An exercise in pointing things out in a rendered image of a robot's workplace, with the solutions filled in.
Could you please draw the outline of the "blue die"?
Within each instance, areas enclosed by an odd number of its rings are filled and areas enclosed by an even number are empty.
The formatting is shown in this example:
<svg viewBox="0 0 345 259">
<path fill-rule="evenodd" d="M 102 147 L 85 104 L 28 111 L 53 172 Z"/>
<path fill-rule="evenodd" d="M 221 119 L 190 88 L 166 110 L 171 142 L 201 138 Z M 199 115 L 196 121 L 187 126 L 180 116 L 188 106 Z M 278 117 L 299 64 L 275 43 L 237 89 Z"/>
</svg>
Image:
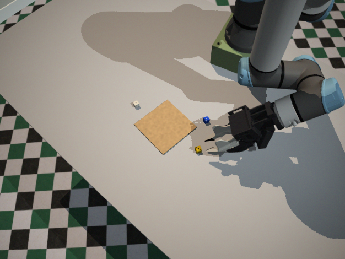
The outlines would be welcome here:
<svg viewBox="0 0 345 259">
<path fill-rule="evenodd" d="M 209 123 L 210 119 L 209 119 L 208 116 L 206 116 L 206 117 L 203 118 L 203 121 L 204 121 L 205 124 L 207 124 L 207 123 Z"/>
</svg>

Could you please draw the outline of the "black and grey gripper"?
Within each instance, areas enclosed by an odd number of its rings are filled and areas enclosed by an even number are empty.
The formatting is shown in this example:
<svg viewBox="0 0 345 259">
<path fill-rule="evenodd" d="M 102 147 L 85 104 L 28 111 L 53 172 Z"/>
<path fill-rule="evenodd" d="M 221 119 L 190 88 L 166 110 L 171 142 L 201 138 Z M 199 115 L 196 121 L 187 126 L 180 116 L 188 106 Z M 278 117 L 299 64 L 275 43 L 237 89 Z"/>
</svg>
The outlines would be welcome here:
<svg viewBox="0 0 345 259">
<path fill-rule="evenodd" d="M 274 102 L 269 101 L 257 107 L 249 109 L 246 105 L 228 112 L 229 123 L 225 126 L 215 125 L 212 127 L 213 133 L 204 141 L 214 141 L 226 134 L 232 134 L 234 138 L 228 140 L 218 140 L 217 147 L 207 149 L 210 153 L 236 153 L 243 152 L 249 147 L 253 147 L 255 142 L 259 142 L 266 127 L 276 125 L 278 130 L 284 129 L 276 113 L 274 112 Z M 237 113 L 236 110 L 242 109 Z"/>
</svg>

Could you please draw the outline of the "yellow die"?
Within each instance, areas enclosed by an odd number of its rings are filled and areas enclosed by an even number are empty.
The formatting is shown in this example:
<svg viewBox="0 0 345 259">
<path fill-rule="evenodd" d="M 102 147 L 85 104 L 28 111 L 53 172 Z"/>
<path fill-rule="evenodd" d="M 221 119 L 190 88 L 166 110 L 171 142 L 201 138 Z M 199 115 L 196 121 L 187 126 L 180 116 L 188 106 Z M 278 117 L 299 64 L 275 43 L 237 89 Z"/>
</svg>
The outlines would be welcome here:
<svg viewBox="0 0 345 259">
<path fill-rule="evenodd" d="M 195 151 L 196 151 L 196 153 L 201 153 L 201 151 L 202 151 L 201 146 L 195 147 Z"/>
</svg>

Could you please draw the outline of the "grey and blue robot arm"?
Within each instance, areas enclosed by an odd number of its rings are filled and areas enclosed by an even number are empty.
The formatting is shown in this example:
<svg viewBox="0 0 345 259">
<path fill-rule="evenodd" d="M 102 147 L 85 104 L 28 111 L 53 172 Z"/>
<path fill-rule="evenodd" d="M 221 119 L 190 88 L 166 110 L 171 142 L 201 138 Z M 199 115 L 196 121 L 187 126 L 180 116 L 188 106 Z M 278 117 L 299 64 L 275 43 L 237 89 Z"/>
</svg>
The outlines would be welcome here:
<svg viewBox="0 0 345 259">
<path fill-rule="evenodd" d="M 337 80 L 325 79 L 313 57 L 301 55 L 293 61 L 282 60 L 297 22 L 323 21 L 334 1 L 235 1 L 234 14 L 225 29 L 225 40 L 234 50 L 250 53 L 250 57 L 239 61 L 238 83 L 252 88 L 296 90 L 274 102 L 274 112 L 285 128 L 345 105 Z"/>
</svg>

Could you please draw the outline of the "tan square mat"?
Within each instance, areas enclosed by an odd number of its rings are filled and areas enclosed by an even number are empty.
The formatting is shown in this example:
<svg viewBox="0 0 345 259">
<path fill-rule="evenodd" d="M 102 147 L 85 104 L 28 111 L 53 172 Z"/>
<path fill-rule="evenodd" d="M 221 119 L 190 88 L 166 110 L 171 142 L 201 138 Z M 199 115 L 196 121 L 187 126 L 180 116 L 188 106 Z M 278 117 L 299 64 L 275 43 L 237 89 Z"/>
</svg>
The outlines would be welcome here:
<svg viewBox="0 0 345 259">
<path fill-rule="evenodd" d="M 169 100 L 134 125 L 163 155 L 197 128 Z"/>
</svg>

